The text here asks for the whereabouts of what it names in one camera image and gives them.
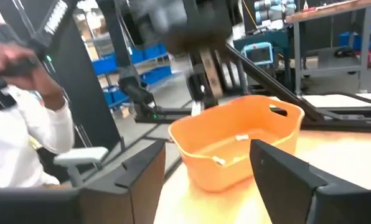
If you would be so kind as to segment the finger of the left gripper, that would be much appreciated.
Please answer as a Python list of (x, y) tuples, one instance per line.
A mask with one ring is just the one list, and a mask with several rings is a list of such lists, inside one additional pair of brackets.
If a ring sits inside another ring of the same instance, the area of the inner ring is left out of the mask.
[(206, 101), (207, 107), (211, 108), (218, 105), (218, 99), (223, 96), (222, 85), (220, 82), (220, 64), (217, 60), (217, 55), (214, 50), (201, 49), (200, 57), (204, 65), (204, 70), (210, 90)]
[(205, 94), (205, 75), (203, 73), (192, 73), (187, 78), (187, 87), (191, 98), (197, 102), (202, 103), (204, 108), (208, 108), (208, 99)]

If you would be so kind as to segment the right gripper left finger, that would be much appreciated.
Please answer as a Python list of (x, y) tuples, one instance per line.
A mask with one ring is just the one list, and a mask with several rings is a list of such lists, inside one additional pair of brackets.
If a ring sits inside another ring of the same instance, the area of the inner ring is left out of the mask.
[(159, 140), (81, 187), (0, 189), (0, 223), (152, 224), (165, 160)]

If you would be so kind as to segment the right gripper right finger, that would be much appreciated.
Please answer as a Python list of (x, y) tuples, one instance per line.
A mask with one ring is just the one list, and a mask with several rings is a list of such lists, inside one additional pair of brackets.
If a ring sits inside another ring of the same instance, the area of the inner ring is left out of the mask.
[(371, 190), (253, 139), (250, 163), (272, 223), (371, 224)]

